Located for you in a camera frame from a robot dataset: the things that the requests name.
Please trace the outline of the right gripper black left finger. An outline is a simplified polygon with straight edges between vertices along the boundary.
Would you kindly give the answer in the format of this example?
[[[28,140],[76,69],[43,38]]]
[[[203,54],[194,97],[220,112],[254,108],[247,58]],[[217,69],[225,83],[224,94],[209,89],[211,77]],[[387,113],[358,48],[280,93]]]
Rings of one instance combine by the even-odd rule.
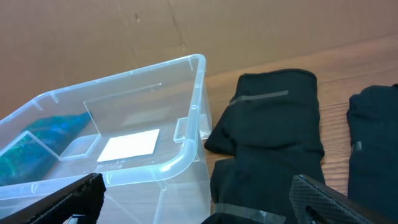
[[[91,173],[22,210],[1,224],[96,224],[106,192],[102,174]]]

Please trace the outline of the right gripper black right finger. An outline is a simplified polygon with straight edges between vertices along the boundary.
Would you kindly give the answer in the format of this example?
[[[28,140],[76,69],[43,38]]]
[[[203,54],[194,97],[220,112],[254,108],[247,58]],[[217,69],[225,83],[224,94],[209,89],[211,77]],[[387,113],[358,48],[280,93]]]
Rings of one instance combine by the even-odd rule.
[[[289,198],[299,224],[395,223],[307,175],[293,177]]]

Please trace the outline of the blue sparkly cloth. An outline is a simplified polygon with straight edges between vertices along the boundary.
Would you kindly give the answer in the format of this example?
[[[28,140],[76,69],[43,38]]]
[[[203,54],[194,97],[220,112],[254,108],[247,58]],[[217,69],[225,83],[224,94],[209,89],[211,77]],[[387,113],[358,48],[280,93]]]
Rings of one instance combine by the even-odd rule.
[[[26,126],[26,135],[1,155],[1,186],[42,179],[90,121],[85,112],[41,118]]]

